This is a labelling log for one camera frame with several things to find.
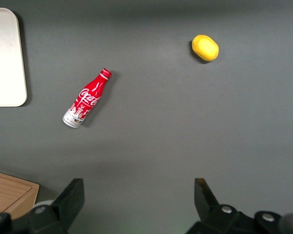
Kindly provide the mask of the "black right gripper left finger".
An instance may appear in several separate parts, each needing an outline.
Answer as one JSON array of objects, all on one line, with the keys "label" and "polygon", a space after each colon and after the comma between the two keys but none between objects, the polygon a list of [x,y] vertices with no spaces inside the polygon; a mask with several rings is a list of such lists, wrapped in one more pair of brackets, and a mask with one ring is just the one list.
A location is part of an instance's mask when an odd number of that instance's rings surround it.
[{"label": "black right gripper left finger", "polygon": [[67,234],[84,205],[84,180],[73,179],[49,205],[32,208],[12,223],[13,234]]}]

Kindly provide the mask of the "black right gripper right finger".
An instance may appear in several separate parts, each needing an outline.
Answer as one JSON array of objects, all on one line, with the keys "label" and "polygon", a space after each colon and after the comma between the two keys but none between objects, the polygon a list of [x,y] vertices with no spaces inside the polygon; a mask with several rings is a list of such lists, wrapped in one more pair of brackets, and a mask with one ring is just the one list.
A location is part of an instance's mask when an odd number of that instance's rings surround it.
[{"label": "black right gripper right finger", "polygon": [[256,212],[249,217],[228,204],[220,204],[203,178],[194,181],[194,204],[200,220],[188,234],[279,234],[281,215]]}]

